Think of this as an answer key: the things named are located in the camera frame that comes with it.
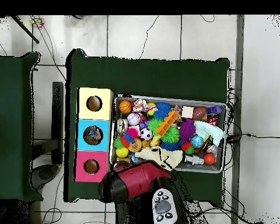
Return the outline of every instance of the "pink ball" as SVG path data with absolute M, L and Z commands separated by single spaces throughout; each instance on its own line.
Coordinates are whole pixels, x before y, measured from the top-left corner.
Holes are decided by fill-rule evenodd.
M 138 135 L 138 131 L 135 129 L 135 128 L 128 128 L 128 135 L 131 137 L 131 138 L 137 138 L 139 137 Z

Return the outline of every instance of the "dark green table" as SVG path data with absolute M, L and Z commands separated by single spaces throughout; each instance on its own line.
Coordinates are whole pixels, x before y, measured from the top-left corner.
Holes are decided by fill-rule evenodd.
M 65 116 L 65 187 L 64 200 L 98 199 L 97 183 L 72 181 L 77 87 L 108 88 L 116 94 L 164 97 L 172 99 L 227 101 L 229 60 L 215 62 L 199 60 L 164 61 L 86 57 L 74 49 L 66 59 Z M 179 172 L 193 200 L 222 201 L 222 173 Z

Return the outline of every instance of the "shape sorter box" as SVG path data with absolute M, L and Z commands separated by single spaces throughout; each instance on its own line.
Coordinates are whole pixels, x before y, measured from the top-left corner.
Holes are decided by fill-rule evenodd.
M 89 106 L 91 97 L 100 103 L 95 111 Z M 108 156 L 112 102 L 113 93 L 110 89 L 78 88 L 73 166 L 73 180 L 76 182 L 99 183 L 110 168 Z M 86 171 L 87 161 L 95 162 L 97 170 L 94 173 Z

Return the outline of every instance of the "yellow ball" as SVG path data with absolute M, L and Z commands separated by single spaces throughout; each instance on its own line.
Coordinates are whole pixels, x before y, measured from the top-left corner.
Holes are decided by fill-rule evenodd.
M 121 149 L 116 149 L 116 155 L 119 158 L 125 158 L 128 155 L 128 148 L 122 147 Z
M 147 105 L 148 105 L 148 106 L 153 106 L 153 107 L 156 106 L 156 104 L 155 104 L 155 103 L 152 103 L 152 102 L 147 103 Z M 150 116 L 152 116 L 154 112 L 155 112 L 155 109 L 153 109 L 153 110 L 151 110 L 151 111 L 148 111 L 147 114 L 150 115 Z

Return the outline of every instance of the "orange toy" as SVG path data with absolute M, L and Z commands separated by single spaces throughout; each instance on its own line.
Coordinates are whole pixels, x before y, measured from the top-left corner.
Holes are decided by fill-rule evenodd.
M 129 113 L 132 110 L 132 103 L 128 100 L 123 100 L 120 104 L 119 104 L 119 110 L 122 113 Z
M 212 165 L 215 163 L 215 156 L 212 154 L 212 153 L 207 153 L 204 157 L 204 162 L 207 164 L 207 165 Z
M 156 133 L 162 137 L 178 117 L 179 115 L 175 111 L 170 111 L 164 121 L 160 123 L 160 126 L 156 128 Z

